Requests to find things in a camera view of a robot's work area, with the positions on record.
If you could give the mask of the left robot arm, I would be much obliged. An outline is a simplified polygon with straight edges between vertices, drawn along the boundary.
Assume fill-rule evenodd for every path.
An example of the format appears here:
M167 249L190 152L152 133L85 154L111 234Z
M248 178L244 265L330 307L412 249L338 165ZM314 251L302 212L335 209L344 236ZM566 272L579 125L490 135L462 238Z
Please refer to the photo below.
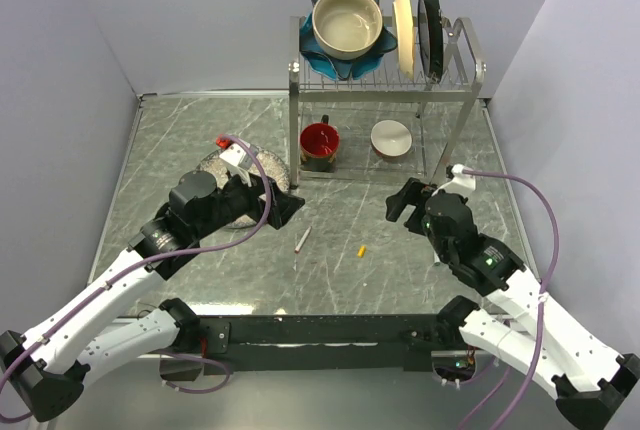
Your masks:
M137 322L112 332L106 328L201 253L202 239L242 216L279 229L304 204L271 178L233 176L219 187L208 172L185 174L98 279L39 325L2 333L1 382L13 387L31 417L47 422L69 409L86 387L138 356L192 349L199 343L200 319L178 298Z

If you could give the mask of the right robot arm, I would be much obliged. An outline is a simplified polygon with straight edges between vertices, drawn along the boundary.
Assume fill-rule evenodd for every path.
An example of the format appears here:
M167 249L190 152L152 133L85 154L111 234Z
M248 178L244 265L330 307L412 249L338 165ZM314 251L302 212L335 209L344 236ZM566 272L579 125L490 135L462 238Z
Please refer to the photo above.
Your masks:
M639 358L600 341L547 291L505 243L481 233L467 202L481 172L451 168L438 186L410 178L386 199L395 222L407 206L405 227L427 237L440 262L514 320L509 326L473 301L457 297L439 313L439 340L483 350L521 372L523 384L542 388L577 429L603 429L639 381Z

